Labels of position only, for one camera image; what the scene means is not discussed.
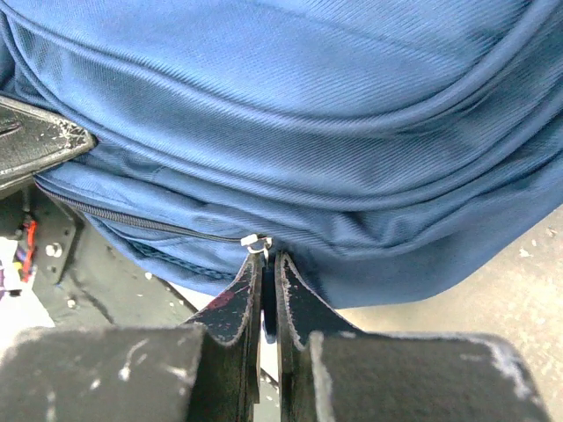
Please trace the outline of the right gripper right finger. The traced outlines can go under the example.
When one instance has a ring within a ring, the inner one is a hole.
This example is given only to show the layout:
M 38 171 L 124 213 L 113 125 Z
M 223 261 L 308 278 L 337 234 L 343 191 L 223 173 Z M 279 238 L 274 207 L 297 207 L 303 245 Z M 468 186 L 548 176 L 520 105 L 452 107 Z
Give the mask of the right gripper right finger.
M 517 350 L 470 332 L 366 332 L 274 264 L 284 421 L 546 421 Z

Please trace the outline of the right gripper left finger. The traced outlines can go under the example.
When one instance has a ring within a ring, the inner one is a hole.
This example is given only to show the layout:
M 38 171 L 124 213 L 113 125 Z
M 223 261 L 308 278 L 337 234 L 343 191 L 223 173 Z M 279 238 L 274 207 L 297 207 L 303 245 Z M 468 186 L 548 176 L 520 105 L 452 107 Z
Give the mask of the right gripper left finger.
M 263 259 L 187 322 L 30 329 L 1 356 L 4 421 L 250 421 L 260 400 Z

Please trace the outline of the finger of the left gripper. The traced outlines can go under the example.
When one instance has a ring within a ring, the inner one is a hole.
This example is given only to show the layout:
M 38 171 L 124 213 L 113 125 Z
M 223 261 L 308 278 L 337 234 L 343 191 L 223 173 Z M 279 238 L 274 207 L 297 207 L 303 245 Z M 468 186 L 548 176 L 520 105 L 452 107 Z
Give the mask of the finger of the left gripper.
M 39 107 L 1 97 L 1 187 L 20 186 L 34 174 L 96 146 L 83 127 Z

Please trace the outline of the navy blue student backpack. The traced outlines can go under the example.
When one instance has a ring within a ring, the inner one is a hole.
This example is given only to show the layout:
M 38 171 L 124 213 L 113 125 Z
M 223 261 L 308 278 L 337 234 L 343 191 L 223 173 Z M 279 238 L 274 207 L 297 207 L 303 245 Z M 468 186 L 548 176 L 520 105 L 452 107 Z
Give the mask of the navy blue student backpack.
M 422 300 L 562 202 L 559 1 L 4 1 L 1 90 L 98 140 L 43 191 L 208 295 L 256 234 L 338 309 Z

